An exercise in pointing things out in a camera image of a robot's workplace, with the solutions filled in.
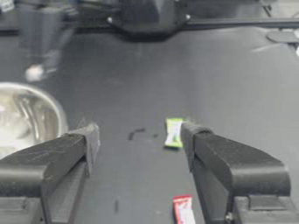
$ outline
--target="candy wrapper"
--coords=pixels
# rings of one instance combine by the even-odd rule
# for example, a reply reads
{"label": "candy wrapper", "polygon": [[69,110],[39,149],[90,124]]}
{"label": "candy wrapper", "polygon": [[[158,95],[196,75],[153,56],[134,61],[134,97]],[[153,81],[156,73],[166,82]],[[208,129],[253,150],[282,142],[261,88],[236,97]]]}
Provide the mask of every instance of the candy wrapper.
{"label": "candy wrapper", "polygon": [[194,224],[192,213],[192,196],[181,195],[172,199],[173,214],[177,224]]}

